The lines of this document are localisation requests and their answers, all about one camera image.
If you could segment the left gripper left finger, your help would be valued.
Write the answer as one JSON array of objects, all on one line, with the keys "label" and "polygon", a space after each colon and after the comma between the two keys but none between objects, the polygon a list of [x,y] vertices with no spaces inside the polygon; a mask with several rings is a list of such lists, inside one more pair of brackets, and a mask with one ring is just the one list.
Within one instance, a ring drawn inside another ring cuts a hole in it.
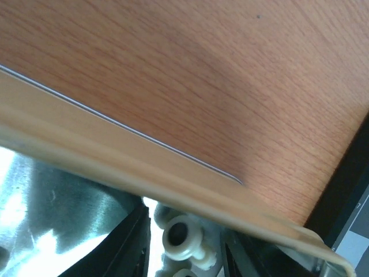
[{"label": "left gripper left finger", "polygon": [[147,276],[150,239],[149,208],[141,203],[61,276]]}]

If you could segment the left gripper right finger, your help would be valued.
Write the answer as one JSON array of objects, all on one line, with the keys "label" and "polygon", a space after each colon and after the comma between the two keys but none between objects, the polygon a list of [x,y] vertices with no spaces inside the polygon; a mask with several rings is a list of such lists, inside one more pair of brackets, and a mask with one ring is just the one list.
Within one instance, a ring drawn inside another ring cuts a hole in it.
[{"label": "left gripper right finger", "polygon": [[221,233],[225,276],[316,276],[275,244],[225,230]]}]

